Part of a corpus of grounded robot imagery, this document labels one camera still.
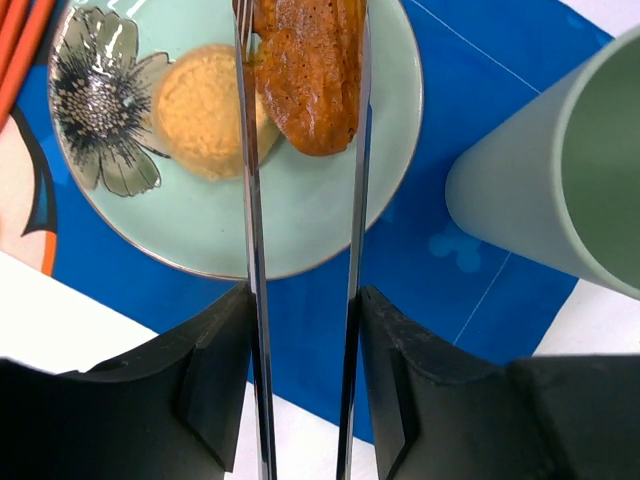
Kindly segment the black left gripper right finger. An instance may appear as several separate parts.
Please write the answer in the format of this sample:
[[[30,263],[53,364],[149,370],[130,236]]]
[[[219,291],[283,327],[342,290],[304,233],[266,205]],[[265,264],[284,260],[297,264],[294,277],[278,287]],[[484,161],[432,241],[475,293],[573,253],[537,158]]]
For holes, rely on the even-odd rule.
[[[635,479],[639,359],[469,354],[361,292],[366,386],[382,479]]]

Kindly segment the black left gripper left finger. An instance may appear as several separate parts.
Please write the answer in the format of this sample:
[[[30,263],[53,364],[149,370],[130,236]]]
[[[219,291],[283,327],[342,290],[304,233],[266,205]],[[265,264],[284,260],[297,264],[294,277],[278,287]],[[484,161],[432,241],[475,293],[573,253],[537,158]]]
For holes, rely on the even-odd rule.
[[[249,290],[87,372],[1,363],[5,479],[221,479],[233,469]]]

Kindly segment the round tan bun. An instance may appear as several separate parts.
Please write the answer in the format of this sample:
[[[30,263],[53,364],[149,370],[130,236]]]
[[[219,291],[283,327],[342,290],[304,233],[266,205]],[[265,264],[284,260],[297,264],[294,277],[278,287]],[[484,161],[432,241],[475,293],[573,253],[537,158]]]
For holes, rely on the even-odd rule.
[[[243,171],[235,48],[198,47],[174,62],[155,87],[153,128],[166,152],[207,180]]]

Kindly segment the orange sugared bread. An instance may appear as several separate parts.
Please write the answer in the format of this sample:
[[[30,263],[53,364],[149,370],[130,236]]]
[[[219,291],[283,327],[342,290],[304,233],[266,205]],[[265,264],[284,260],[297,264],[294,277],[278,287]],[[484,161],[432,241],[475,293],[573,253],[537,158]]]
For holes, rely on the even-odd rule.
[[[258,92],[301,153],[344,151],[357,132],[365,1],[256,1]]]

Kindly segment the silver metal tongs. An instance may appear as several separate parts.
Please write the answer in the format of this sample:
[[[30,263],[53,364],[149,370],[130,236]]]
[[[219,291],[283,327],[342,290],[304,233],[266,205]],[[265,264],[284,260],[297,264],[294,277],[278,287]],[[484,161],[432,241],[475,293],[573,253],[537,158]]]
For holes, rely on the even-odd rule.
[[[373,117],[370,104],[371,37],[369,11],[365,1],[357,1],[355,5],[362,24],[362,31],[359,35],[359,46],[362,49],[362,65],[359,126],[356,135],[348,305],[336,465],[336,477],[338,479],[349,479],[352,468],[354,397],[361,311],[359,288],[362,247],[366,227],[371,122]],[[251,300],[256,314],[256,332],[252,346],[252,358],[254,396],[257,408],[256,419],[258,422],[259,477],[261,479],[275,479],[277,477],[276,441],[256,127],[255,75],[254,68],[250,64],[253,53],[254,3],[252,1],[234,1],[232,8],[235,15],[235,61],[244,159],[247,267],[251,287]]]

